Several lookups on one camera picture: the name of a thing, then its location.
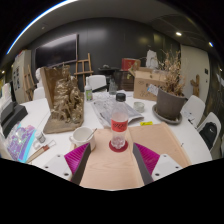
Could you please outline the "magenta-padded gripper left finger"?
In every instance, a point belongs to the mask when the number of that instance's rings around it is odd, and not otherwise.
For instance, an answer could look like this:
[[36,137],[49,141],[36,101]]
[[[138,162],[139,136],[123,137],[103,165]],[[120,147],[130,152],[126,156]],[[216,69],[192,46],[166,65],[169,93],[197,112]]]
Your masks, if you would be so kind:
[[86,143],[65,155],[57,154],[43,166],[43,169],[65,180],[79,184],[90,153],[90,144]]

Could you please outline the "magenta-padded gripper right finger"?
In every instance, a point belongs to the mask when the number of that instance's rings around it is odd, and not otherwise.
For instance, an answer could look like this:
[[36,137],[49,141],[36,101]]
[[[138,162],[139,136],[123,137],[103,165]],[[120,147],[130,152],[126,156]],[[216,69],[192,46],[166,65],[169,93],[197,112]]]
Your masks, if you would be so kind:
[[145,185],[182,169],[168,154],[157,154],[138,143],[133,144],[133,154]]

